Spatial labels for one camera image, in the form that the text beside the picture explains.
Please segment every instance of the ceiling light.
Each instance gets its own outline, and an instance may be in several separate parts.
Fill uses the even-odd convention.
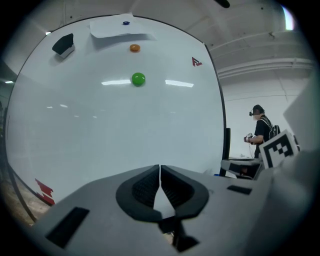
[[[194,86],[193,83],[173,81],[173,80],[165,80],[165,83],[167,85],[170,85],[170,86],[184,86],[184,87],[192,87],[192,86]]]
[[[286,30],[293,30],[295,27],[295,21],[294,18],[292,17],[291,13],[281,6],[284,12],[284,17],[285,17],[285,29]]]
[[[103,84],[104,86],[128,85],[128,84],[131,84],[131,81],[129,79],[115,80],[115,81],[102,82],[101,84]]]

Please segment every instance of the whiteboard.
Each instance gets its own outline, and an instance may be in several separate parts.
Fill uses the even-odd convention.
[[[86,183],[145,166],[219,173],[224,107],[206,46],[142,17],[155,38],[94,38],[96,19],[53,31],[21,69],[6,120],[15,173],[41,196],[36,179],[50,188],[55,203]],[[63,60],[52,46],[70,33],[75,51]],[[140,52],[130,52],[131,44]],[[202,64],[193,65],[192,57]],[[141,87],[111,82],[136,72],[145,75]]]

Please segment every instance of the orange ball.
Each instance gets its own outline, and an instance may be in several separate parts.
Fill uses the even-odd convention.
[[[140,45],[138,45],[138,44],[131,44],[130,45],[131,52],[138,52],[139,50],[140,50]]]

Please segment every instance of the person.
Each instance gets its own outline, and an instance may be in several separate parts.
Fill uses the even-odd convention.
[[[254,152],[254,158],[259,158],[260,149],[259,146],[267,142],[269,140],[269,133],[271,129],[269,128],[269,124],[271,124],[270,120],[265,115],[265,110],[260,105],[255,105],[253,107],[252,113],[250,116],[253,116],[253,120],[256,121],[255,126],[255,137],[246,137],[244,142],[251,143],[256,145],[256,149]]]

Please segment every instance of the ceiling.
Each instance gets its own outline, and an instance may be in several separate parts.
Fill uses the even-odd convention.
[[[229,2],[230,7],[223,8],[214,0],[51,0],[26,18],[32,28],[25,26],[15,40],[20,41],[27,57],[47,31],[89,17],[132,12],[174,25],[203,41],[220,78],[313,67],[304,37],[298,28],[286,30],[284,11],[278,3]],[[34,42],[26,43],[23,37],[30,39],[30,33]]]

